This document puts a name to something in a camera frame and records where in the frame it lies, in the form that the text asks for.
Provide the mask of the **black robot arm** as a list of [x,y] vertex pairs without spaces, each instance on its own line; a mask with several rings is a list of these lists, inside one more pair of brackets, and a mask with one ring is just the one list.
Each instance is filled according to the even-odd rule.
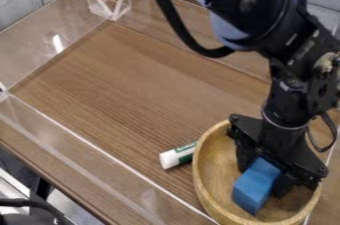
[[253,51],[268,61],[271,89],[261,116],[229,116],[236,162],[247,170],[257,158],[280,174],[272,193],[317,188],[329,170],[319,158],[309,123],[340,106],[340,40],[308,11],[307,0],[196,0],[208,10],[220,47],[205,48],[191,35],[171,0],[156,0],[169,25],[200,55],[220,58]]

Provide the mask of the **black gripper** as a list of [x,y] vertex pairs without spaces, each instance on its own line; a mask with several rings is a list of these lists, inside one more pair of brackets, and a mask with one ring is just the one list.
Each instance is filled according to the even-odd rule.
[[276,198],[283,198],[295,185],[315,191],[328,168],[308,146],[304,127],[280,128],[263,118],[236,113],[229,122],[227,134],[236,145],[239,171],[244,172],[261,157],[281,171],[272,187]]

